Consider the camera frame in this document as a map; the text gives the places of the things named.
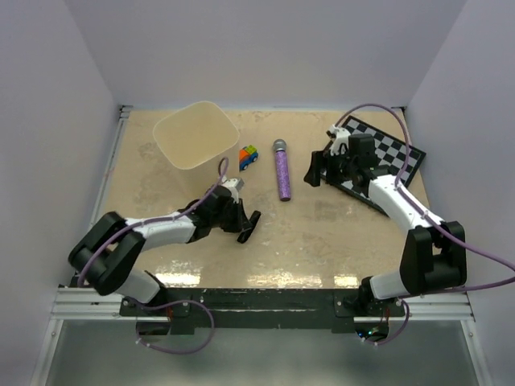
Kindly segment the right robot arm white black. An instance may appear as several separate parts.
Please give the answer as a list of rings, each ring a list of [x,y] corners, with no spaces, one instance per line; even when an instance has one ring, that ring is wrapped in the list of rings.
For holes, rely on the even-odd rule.
[[[405,233],[398,269],[362,280],[350,306],[378,315],[395,298],[433,294],[463,285],[467,280],[463,226],[435,215],[380,165],[369,134],[334,134],[332,144],[311,154],[304,176],[313,187],[349,181],[371,199]]]

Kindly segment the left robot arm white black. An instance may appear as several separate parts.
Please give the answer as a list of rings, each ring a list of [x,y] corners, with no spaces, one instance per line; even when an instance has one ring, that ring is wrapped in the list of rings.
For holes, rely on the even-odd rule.
[[[169,244],[191,244],[214,228],[237,235],[244,244],[261,217],[245,214],[236,191],[217,186],[201,199],[168,215],[129,219],[117,212],[105,213],[68,256],[79,274],[77,285],[92,286],[99,295],[120,294],[135,300],[148,315],[161,314],[167,305],[164,284],[148,272],[136,270],[141,253]]]

